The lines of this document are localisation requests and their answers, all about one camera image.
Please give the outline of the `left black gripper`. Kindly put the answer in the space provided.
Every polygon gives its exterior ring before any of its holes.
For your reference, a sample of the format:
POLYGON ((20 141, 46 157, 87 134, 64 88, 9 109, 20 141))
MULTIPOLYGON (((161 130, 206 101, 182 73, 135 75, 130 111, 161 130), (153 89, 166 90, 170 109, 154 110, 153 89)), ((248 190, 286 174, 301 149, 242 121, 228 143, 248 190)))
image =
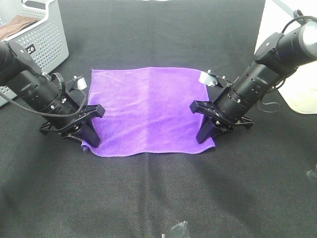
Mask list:
POLYGON ((102 118, 105 114, 102 105, 87 105, 72 117, 44 117, 47 121, 39 131, 46 135, 58 133, 62 138, 85 141, 94 148, 100 145, 101 139, 92 125, 92 118, 102 118))

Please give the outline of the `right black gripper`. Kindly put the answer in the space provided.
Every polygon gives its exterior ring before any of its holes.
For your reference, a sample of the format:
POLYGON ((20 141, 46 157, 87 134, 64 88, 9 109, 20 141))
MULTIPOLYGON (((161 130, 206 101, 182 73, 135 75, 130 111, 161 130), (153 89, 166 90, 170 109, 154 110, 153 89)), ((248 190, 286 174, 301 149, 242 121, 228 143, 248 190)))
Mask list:
POLYGON ((210 101, 194 100, 189 108, 193 114, 204 114, 203 123, 196 136, 199 144, 204 143, 209 138, 230 132, 235 126, 244 126, 249 129, 254 125, 247 116, 242 116, 236 122, 230 120, 224 114, 219 113, 210 101))

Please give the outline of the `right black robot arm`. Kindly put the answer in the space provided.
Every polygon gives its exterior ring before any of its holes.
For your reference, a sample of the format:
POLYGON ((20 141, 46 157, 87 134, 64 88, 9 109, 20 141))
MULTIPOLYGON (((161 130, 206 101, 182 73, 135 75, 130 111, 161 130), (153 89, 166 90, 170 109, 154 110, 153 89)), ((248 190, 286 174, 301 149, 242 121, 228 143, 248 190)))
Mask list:
POLYGON ((269 36, 260 45, 247 69, 234 82, 211 71, 201 74, 204 84, 221 91, 214 100, 194 100, 190 105, 191 112, 204 115, 196 136, 198 143, 232 131, 234 126, 249 129, 254 123, 246 113, 265 94, 282 85, 298 67, 317 60, 317 19, 298 16, 291 20, 295 21, 300 22, 300 27, 288 33, 283 30, 269 36))

